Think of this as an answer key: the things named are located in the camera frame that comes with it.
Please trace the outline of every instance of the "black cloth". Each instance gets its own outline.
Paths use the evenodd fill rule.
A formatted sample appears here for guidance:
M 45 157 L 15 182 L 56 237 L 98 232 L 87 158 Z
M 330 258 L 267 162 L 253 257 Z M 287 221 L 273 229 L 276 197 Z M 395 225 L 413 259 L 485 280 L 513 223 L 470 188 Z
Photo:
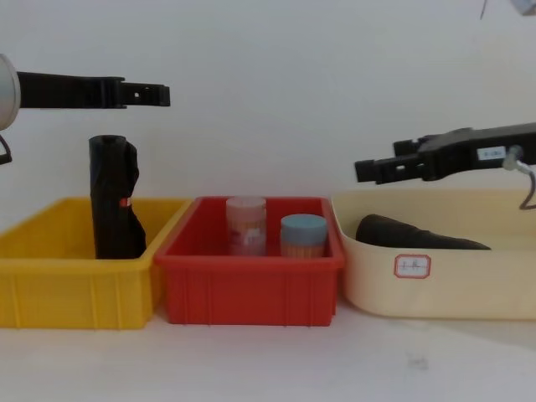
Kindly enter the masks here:
M 376 214 L 368 215 L 361 221 L 356 240 L 401 249 L 490 250 L 476 241 L 442 236 Z
M 137 151 L 125 137 L 90 139 L 90 194 L 97 259 L 138 258 L 145 251 L 145 230 L 130 204 L 138 177 Z

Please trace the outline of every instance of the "white table surface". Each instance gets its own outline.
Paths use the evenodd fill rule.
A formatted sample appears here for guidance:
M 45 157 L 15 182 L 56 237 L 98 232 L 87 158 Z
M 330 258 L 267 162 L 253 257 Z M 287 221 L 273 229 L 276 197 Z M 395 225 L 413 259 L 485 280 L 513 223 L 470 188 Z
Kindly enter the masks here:
M 331 327 L 0 330 L 2 402 L 536 398 L 536 323 L 406 321 L 339 306 Z

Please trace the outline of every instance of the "plastic jar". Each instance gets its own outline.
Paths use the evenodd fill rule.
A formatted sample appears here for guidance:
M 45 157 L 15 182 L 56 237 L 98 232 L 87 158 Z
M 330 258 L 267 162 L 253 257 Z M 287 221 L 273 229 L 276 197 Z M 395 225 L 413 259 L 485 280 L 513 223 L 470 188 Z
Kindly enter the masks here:
M 327 221 L 318 215 L 288 215 L 281 220 L 281 255 L 319 258 L 324 256 Z
M 227 200 L 227 227 L 231 255 L 266 253 L 266 201 L 260 197 Z

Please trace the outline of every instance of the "cream plastic tray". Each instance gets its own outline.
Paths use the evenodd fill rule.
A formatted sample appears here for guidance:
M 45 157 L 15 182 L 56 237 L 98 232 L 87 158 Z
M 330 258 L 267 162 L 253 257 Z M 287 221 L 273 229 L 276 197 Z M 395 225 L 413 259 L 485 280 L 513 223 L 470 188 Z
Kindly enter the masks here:
M 536 210 L 527 191 L 364 190 L 333 196 L 348 263 L 346 298 L 391 317 L 536 319 Z M 390 249 L 355 240 L 380 214 L 489 250 Z

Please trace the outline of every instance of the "red plastic bin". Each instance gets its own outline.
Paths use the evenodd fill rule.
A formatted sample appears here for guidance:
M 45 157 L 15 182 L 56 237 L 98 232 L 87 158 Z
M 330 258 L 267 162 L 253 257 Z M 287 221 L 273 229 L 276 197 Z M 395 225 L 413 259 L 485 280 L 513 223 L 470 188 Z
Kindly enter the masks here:
M 155 254 L 164 272 L 170 323 L 328 326 L 335 313 L 338 270 L 344 265 L 329 201 L 267 198 L 266 256 L 232 256 L 226 200 L 196 199 Z M 281 218 L 289 214 L 326 218 L 324 257 L 281 257 Z

